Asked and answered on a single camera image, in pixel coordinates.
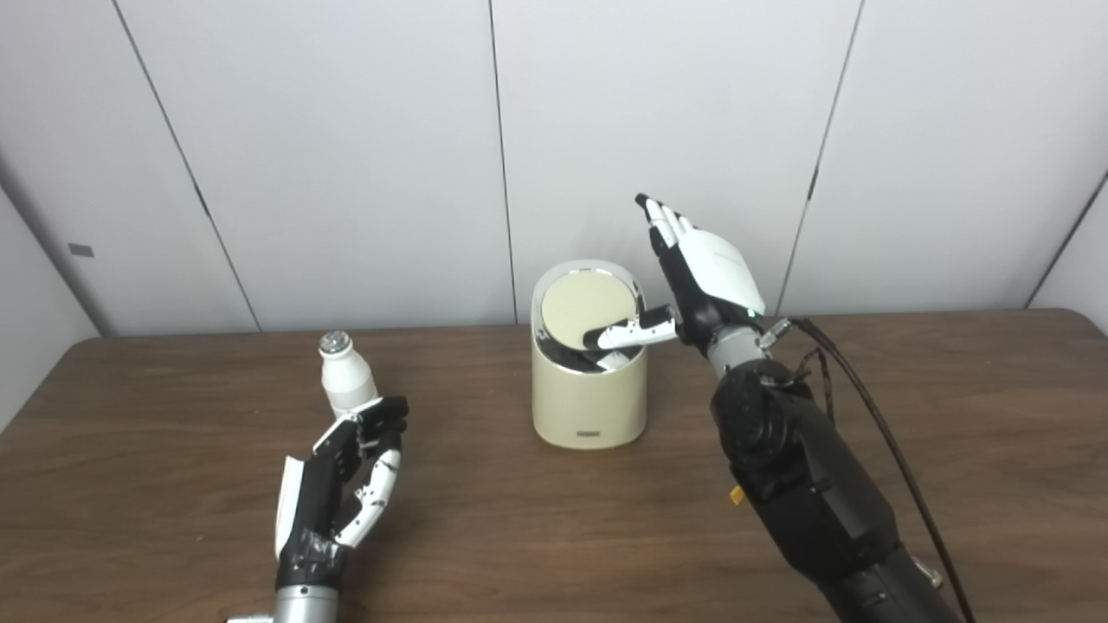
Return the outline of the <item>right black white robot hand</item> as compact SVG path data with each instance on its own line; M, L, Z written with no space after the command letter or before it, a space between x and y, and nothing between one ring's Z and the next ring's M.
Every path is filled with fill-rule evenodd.
M736 246L697 228L677 210L649 195L637 194L635 202L648 221L650 247L673 303L585 331L585 350L624 350L678 339L705 356L720 331L759 331L763 296Z

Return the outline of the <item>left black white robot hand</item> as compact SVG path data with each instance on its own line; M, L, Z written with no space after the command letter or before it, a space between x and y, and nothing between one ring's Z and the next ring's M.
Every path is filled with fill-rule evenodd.
M307 459L286 459L274 520L276 590L339 590L345 559L393 493L409 413L403 395L384 395L341 413Z

